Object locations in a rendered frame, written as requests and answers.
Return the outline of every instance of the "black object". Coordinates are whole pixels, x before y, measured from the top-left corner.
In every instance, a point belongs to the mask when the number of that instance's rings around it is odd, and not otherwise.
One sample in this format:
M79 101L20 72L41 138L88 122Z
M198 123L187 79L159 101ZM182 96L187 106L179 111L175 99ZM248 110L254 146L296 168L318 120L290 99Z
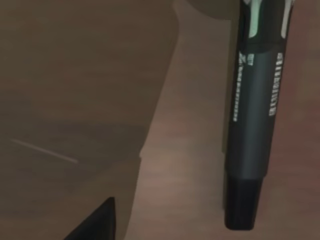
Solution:
M294 0L240 0L225 160L225 226L252 230L267 175Z
M108 198L64 240L115 240L115 198Z

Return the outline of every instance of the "pen cap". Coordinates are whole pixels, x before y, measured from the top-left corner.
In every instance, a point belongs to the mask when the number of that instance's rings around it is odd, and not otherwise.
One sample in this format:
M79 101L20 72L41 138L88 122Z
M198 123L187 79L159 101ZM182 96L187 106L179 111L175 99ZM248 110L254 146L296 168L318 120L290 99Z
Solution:
M226 177L225 226L230 230L254 228L263 179Z
M285 43L295 0L241 0L239 41Z

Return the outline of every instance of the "black pen cap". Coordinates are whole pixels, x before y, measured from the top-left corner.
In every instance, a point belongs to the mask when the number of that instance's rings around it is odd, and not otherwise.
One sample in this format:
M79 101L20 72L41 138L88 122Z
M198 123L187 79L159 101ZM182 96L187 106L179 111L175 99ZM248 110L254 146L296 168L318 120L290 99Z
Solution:
M228 175L225 180L225 226L230 230L252 230L263 179L240 179Z

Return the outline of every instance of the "black marker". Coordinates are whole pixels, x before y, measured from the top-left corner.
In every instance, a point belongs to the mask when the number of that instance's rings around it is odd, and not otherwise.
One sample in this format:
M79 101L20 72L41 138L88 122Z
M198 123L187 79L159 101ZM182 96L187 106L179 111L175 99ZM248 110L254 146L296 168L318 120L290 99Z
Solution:
M225 226L254 228L295 0L240 0L225 160Z

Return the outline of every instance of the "pen barrel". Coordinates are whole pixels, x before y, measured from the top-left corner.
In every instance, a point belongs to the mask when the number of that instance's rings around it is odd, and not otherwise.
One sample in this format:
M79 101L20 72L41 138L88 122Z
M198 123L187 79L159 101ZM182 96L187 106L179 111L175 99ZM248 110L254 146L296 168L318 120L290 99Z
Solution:
M225 162L234 178L267 174L293 2L241 0Z

